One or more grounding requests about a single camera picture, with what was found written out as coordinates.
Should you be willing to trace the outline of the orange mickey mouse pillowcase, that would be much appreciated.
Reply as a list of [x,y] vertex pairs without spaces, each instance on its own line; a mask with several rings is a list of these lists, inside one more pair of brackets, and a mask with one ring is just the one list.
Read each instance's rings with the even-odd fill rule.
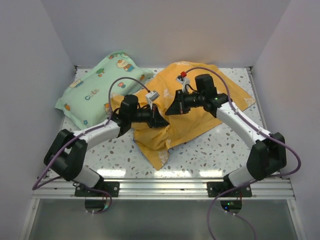
[[176,90],[182,87],[176,78],[181,72],[187,70],[191,70],[187,73],[187,77],[193,88],[196,87],[196,76],[207,74],[209,70],[212,70],[217,73],[213,76],[217,92],[230,92],[231,99],[241,111],[255,103],[253,97],[224,75],[215,65],[179,61],[170,64],[164,70],[155,74],[146,86],[147,89],[159,93],[155,103],[159,107],[160,114],[168,121],[169,125],[164,128],[149,128],[145,123],[134,123],[132,127],[135,143],[156,170],[160,170],[168,161],[168,150],[170,148],[191,141],[221,124],[220,120],[214,118],[201,107],[192,108],[187,114],[165,115],[166,110],[174,100]]

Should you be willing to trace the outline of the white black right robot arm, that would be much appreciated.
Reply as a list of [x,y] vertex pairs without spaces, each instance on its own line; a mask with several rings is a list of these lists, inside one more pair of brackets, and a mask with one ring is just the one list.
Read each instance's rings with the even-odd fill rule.
[[191,93],[187,74],[176,79],[182,89],[176,90],[167,116],[187,114],[191,108],[202,107],[214,118],[229,126],[247,145],[250,153],[244,166],[228,173],[216,191],[235,196],[246,183],[261,181],[278,172],[287,164],[285,138],[280,133],[270,133],[247,117],[226,93],[218,93],[210,74],[195,77],[196,89]]

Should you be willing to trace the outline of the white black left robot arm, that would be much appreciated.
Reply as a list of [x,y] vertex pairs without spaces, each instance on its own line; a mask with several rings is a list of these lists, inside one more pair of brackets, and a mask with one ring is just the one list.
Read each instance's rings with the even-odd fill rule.
[[146,123],[148,127],[162,128],[168,122],[161,116],[154,101],[156,91],[146,94],[147,105],[139,107],[138,97],[124,97],[118,110],[114,110],[104,122],[82,131],[61,130],[44,157],[44,164],[66,181],[83,185],[92,196],[106,191],[104,178],[96,171],[84,166],[88,150],[126,134],[133,123]]

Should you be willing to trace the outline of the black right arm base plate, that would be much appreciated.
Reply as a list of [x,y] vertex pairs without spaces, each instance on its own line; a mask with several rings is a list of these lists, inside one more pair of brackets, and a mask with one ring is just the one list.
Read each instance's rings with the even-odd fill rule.
[[228,191],[226,194],[222,195],[221,197],[228,197],[228,198],[239,198],[239,197],[245,197],[250,198],[253,196],[251,186],[244,186],[244,187],[238,187],[237,189],[234,189],[235,187],[231,185],[230,183],[226,182],[218,182],[218,181],[208,181],[206,183],[206,189],[207,189],[207,195],[209,198],[215,198],[218,195]]

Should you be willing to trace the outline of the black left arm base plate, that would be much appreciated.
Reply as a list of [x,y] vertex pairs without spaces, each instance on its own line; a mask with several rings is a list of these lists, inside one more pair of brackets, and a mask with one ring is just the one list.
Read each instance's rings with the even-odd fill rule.
[[77,182],[74,182],[72,185],[75,187],[75,197],[106,197],[107,195],[101,191],[107,192],[111,197],[118,197],[120,191],[120,183],[118,181],[104,181],[98,183],[93,190],[89,190],[83,184]]

